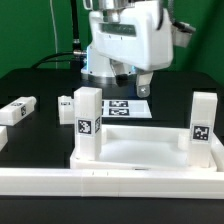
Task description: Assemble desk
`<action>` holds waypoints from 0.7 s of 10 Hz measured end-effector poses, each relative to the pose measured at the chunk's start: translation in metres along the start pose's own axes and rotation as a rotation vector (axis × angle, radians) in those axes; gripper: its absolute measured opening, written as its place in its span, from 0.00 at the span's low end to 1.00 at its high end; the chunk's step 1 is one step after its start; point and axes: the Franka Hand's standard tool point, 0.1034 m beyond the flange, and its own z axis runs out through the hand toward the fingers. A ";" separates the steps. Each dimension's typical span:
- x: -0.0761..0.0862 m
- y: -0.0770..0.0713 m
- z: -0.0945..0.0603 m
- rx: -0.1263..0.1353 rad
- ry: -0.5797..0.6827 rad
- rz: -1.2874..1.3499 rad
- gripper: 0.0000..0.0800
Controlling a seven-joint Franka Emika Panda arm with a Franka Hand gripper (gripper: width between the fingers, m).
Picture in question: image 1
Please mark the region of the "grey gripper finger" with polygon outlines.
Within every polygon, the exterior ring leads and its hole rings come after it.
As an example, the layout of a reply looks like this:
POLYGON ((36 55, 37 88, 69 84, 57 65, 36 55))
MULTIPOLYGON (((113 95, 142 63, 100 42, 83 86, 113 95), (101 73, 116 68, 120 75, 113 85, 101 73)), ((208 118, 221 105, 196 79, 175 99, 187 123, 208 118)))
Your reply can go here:
POLYGON ((145 98, 150 95, 150 83, 153 77, 152 72, 138 74, 136 77, 136 91, 137 96, 145 98))
POLYGON ((115 81, 118 86, 125 86, 128 84, 129 76, 132 73, 132 67, 126 63, 117 61, 111 62, 111 68, 115 76, 115 81))

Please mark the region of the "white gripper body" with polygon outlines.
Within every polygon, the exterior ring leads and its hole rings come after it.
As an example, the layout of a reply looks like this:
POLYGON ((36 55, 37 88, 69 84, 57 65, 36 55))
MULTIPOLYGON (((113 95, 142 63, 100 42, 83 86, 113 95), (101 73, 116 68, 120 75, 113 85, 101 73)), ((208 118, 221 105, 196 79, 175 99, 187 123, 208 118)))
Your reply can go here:
POLYGON ((171 22, 158 0, 138 1, 124 8, 119 23, 104 22, 102 11, 91 11, 89 20, 100 55, 145 71, 170 66, 173 59, 171 22))

